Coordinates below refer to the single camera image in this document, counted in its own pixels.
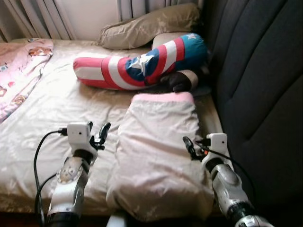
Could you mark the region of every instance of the white star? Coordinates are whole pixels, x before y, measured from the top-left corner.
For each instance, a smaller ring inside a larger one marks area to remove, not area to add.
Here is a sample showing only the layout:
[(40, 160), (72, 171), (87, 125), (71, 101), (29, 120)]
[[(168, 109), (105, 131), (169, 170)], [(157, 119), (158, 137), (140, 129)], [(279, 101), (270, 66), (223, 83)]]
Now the white star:
[(196, 35), (194, 33), (186, 35), (188, 39), (197, 39)]
[(130, 65), (130, 67), (140, 69), (142, 71), (143, 76), (145, 76), (145, 64), (148, 63), (148, 61), (153, 57), (154, 55), (142, 54), (137, 58), (134, 63)]

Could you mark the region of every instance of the pink blanket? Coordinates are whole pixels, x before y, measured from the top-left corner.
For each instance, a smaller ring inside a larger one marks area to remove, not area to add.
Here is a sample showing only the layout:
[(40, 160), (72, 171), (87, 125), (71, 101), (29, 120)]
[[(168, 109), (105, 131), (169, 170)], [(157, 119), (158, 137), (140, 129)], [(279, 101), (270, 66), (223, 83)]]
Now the pink blanket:
[(53, 54), (53, 42), (0, 43), (0, 123), (28, 97)]

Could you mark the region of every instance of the beige pillow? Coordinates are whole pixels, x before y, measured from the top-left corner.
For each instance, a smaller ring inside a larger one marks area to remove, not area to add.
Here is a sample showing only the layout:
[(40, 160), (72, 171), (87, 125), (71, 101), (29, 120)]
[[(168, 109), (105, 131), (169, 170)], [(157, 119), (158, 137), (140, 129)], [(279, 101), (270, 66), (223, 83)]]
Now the beige pillow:
[(152, 49), (157, 48), (158, 46), (161, 46), (162, 44), (165, 44), (169, 42), (170, 40), (174, 40), (182, 35), (186, 35), (188, 32), (171, 32), (171, 33), (161, 33), (154, 37), (152, 42)]
[(133, 49), (161, 33), (190, 32), (199, 19), (200, 9), (194, 3), (170, 6), (103, 28), (97, 44), (113, 50)]

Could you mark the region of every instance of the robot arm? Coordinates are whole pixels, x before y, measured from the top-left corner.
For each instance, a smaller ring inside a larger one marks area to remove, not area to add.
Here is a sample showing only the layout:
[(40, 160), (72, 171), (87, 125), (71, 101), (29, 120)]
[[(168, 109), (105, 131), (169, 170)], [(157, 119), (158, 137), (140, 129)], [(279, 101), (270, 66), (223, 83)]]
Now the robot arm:
[(68, 141), (72, 157), (68, 157), (57, 173), (57, 186), (54, 190), (47, 227), (75, 227), (78, 225), (84, 201), (84, 188), (88, 181), (89, 167), (97, 158), (98, 149), (104, 149), (110, 123), (105, 123), (99, 137), (90, 135), (92, 122), (71, 123), (67, 126)]
[[(266, 219), (258, 216), (255, 212), (242, 189), (242, 181), (233, 171), (229, 160), (209, 152), (209, 150), (204, 150), (202, 147), (202, 155), (197, 156), (192, 141), (188, 137), (184, 137), (183, 141), (192, 159), (200, 160), (201, 165), (209, 171), (220, 210), (233, 226), (273, 227)], [(221, 154), (228, 153), (227, 135), (224, 133), (209, 134), (200, 144), (203, 144), (203, 147), (208, 146), (210, 150)]]

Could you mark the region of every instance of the folded blanket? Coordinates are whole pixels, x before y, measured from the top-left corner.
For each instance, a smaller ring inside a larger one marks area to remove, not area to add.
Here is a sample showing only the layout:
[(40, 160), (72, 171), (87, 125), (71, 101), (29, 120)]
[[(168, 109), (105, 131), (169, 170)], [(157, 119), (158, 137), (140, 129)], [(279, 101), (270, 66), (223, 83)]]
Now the folded blanket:
[(0, 43), (0, 123), (27, 99), (52, 54), (51, 40)]
[(201, 164), (191, 161), (183, 136), (198, 130), (188, 92), (135, 95), (118, 128), (116, 163), (107, 204), (141, 221), (198, 216), (212, 211), (213, 191)]
[(164, 73), (198, 68), (207, 59), (203, 39), (183, 35), (136, 58), (76, 58), (73, 68), (84, 84), (117, 90), (138, 90), (157, 84)]

